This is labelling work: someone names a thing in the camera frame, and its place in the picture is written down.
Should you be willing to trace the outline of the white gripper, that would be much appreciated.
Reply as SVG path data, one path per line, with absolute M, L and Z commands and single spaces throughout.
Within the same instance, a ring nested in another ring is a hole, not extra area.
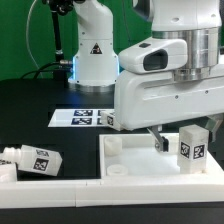
M 114 110 L 126 130 L 151 126 L 148 131 L 159 152 L 169 151 L 169 141 L 155 125 L 203 116 L 210 115 L 205 128 L 214 142 L 224 122 L 224 64 L 214 66 L 208 78 L 185 82 L 175 82 L 171 72 L 123 71 L 115 85 Z

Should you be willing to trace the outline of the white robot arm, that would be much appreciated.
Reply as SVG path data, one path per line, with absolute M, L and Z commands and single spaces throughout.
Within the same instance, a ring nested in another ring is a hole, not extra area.
M 208 116 L 214 133 L 224 114 L 220 0 L 132 0 L 152 23 L 151 36 L 116 55 L 112 13 L 97 0 L 73 0 L 79 50 L 72 84 L 83 91 L 115 86 L 114 108 L 101 122 L 115 130 L 147 128 Z

